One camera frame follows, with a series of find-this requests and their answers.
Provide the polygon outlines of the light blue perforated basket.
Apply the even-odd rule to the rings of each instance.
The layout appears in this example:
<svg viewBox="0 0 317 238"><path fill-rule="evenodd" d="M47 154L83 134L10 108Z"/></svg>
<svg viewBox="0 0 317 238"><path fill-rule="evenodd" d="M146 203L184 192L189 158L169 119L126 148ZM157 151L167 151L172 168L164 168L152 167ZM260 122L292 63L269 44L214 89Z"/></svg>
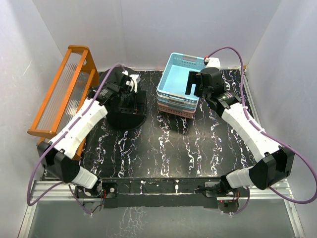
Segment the light blue perforated basket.
<svg viewBox="0 0 317 238"><path fill-rule="evenodd" d="M189 72L200 72L205 67L204 59L201 57L171 53L157 87L158 95L197 103L198 97L194 95L194 89L191 89L189 95L185 94Z"/></svg>

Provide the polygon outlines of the black front mounting rail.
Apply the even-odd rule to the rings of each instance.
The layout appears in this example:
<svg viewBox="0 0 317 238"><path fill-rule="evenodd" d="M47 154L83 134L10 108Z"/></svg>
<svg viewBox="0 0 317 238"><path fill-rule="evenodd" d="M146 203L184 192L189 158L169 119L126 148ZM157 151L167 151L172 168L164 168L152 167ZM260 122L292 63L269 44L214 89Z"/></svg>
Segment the black front mounting rail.
<svg viewBox="0 0 317 238"><path fill-rule="evenodd" d="M224 196L219 178L104 178L104 208L191 207L217 208Z"/></svg>

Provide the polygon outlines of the dark blue perforated basket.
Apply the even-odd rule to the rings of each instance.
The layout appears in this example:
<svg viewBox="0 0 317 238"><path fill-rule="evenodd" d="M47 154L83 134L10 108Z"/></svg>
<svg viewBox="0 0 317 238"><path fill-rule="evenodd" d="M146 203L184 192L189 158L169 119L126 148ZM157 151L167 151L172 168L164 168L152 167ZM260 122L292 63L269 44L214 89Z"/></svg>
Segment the dark blue perforated basket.
<svg viewBox="0 0 317 238"><path fill-rule="evenodd" d="M197 108L197 105L194 106L190 106L190 105L184 105L184 104L175 104L175 103L171 103L168 101L161 101L158 99L159 103L171 106L173 108L179 108L179 109L183 109L183 110L188 110L188 111L194 111Z"/></svg>

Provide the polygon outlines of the orange wooden rack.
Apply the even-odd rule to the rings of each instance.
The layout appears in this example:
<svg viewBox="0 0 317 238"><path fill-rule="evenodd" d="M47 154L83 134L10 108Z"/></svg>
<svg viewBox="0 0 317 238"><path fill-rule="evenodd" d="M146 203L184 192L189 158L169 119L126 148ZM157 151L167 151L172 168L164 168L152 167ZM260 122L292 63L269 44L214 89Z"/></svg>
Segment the orange wooden rack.
<svg viewBox="0 0 317 238"><path fill-rule="evenodd" d="M70 45L27 133L48 142L80 110L99 74L87 46Z"/></svg>

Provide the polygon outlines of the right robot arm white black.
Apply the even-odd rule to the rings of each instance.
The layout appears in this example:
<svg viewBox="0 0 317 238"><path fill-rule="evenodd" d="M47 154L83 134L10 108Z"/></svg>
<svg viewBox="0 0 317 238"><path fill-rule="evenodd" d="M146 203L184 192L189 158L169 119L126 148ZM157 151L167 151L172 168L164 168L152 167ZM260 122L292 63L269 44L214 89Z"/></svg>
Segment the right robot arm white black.
<svg viewBox="0 0 317 238"><path fill-rule="evenodd" d="M243 186L254 185L264 190L290 175L295 154L264 136L264 129L248 113L241 97L225 90L219 69L207 67L199 72L190 71L185 93L203 98L209 108L238 133L256 160L254 166L233 170L221 177L219 187L225 196L233 196Z"/></svg>

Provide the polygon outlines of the large black plastic bucket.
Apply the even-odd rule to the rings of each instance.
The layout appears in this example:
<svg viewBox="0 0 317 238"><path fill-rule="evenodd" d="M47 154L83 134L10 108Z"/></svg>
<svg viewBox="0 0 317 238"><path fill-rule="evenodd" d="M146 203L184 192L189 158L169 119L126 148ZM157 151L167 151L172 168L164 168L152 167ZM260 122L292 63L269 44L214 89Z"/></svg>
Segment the large black plastic bucket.
<svg viewBox="0 0 317 238"><path fill-rule="evenodd" d="M124 67L121 68L120 66L115 67L112 71L107 70L106 75L108 76L106 79L106 82L103 86L102 92L105 93L105 106L107 109L107 115L106 115L106 120L108 123L115 128L116 130L120 131L126 131L126 130L133 130L135 128L140 127L146 120L147 115L138 115L136 114L136 111L134 114L126 114L126 113L119 113L119 112L114 112L110 108L110 98L111 96L114 95L114 92L111 91L108 88L108 84L111 83L112 80L114 80L115 74L123 74L122 72L127 70L128 74L138 74L134 70ZM141 91L142 89L139 86L138 83L138 92Z"/></svg>

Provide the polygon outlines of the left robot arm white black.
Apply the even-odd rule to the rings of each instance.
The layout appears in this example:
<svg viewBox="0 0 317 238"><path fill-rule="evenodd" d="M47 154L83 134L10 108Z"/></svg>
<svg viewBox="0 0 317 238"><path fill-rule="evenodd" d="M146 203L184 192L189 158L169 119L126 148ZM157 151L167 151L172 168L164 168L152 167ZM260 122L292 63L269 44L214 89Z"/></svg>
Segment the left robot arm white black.
<svg viewBox="0 0 317 238"><path fill-rule="evenodd" d="M96 198L102 193L102 179L73 158L82 141L102 119L119 131L140 127L146 119L147 92L138 86L140 76L116 72L103 85L93 87L81 109L49 142L37 149L44 168L63 183L76 184Z"/></svg>

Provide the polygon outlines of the pink perforated basket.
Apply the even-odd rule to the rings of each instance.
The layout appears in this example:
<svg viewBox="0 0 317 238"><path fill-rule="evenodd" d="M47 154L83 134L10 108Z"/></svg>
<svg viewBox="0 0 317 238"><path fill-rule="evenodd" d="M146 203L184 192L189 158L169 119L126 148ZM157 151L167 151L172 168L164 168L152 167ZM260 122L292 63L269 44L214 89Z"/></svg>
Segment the pink perforated basket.
<svg viewBox="0 0 317 238"><path fill-rule="evenodd" d="M194 109L193 111L189 111L185 109L174 109L160 102L158 102L158 109L162 112L177 115L177 116L188 118L188 119L192 119L196 112L196 109Z"/></svg>

